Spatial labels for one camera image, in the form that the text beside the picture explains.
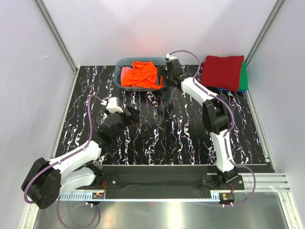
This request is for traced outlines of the clear blue plastic bin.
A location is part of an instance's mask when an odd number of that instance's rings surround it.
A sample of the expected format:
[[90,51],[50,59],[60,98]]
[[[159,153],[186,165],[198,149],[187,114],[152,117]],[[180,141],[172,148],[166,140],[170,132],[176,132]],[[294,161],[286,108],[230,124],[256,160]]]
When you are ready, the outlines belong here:
[[164,58],[122,59],[115,66],[114,82],[126,91],[159,91],[166,88],[165,67]]

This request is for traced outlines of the orange t shirt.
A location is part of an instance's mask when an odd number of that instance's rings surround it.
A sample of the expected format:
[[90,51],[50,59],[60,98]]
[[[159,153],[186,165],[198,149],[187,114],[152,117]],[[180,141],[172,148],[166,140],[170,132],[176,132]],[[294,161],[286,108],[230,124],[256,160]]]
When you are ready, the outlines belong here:
[[132,70],[125,75],[121,85],[123,87],[161,88],[157,86],[157,68],[154,64],[140,61],[132,64]]

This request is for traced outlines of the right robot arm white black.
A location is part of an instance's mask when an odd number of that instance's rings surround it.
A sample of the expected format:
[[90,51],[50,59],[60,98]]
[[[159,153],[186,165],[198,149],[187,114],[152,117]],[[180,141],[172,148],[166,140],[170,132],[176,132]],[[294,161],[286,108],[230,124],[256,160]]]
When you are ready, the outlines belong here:
[[183,72],[179,60],[166,57],[166,65],[157,68],[157,82],[179,89],[191,96],[202,106],[202,121],[210,134],[216,152],[216,175],[210,182],[203,181],[207,188],[233,189],[238,171],[232,156],[230,129],[234,115],[224,94],[216,94],[198,83],[195,78]]

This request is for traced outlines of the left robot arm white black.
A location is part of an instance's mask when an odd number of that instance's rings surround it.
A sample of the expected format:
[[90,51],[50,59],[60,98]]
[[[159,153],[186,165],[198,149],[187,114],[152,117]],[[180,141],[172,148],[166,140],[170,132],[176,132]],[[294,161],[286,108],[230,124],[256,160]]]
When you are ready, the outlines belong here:
[[46,209],[66,192],[84,186],[99,188],[102,173],[92,163],[113,150],[120,134],[139,121],[140,111],[130,106],[123,112],[108,113],[91,140],[60,157],[37,159],[21,185],[25,201]]

